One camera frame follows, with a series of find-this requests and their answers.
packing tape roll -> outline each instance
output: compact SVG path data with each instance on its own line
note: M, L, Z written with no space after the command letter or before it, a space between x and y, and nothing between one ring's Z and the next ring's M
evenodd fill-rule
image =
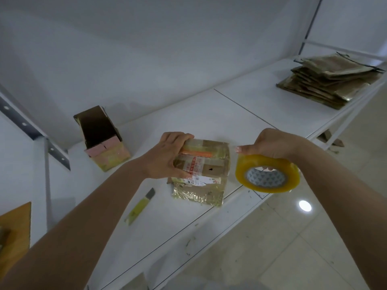
M273 171L262 171L257 167L271 167ZM295 188L300 182L298 167L283 158L274 159L262 155L238 155L235 170L240 184L252 190L279 193Z

stack of flattened cardboard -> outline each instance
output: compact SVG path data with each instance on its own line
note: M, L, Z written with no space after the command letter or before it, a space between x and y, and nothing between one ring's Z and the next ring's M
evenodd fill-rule
M187 140L173 165L192 174L192 179L172 178L172 196L213 206L223 204L230 170L228 143Z
M277 87L337 110L385 72L340 53L296 59L295 62L302 66L293 68L293 75L278 83Z

right hand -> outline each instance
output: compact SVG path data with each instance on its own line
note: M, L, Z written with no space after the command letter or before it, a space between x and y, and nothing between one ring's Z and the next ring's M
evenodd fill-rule
M244 155L263 155L269 158L284 158L291 161L299 146L309 143L301 136L286 133L278 129L266 128L253 145L241 145L235 148Z

